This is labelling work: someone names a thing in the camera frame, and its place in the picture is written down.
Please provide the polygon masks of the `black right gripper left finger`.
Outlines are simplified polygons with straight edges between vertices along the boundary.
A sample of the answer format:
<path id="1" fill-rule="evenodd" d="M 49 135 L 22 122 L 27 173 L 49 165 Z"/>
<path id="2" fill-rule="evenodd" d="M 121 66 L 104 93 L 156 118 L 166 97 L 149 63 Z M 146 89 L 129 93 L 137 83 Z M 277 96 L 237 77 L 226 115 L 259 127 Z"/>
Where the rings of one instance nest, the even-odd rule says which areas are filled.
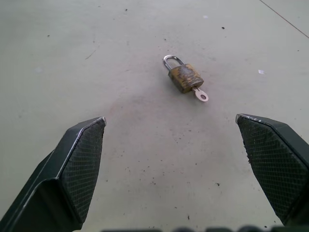
<path id="1" fill-rule="evenodd" d="M 67 129 L 0 221 L 2 232 L 73 232 L 87 218 L 97 184 L 104 117 Z"/>

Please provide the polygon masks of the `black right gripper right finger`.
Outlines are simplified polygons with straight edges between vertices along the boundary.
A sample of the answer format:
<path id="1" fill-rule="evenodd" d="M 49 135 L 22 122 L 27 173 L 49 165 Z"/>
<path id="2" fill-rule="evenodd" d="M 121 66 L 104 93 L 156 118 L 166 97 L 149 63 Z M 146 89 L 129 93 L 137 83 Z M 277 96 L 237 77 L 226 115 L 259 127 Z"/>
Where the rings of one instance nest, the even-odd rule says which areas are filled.
<path id="1" fill-rule="evenodd" d="M 309 145 L 289 125 L 238 114 L 249 164 L 276 216 L 285 226 L 309 224 Z"/>

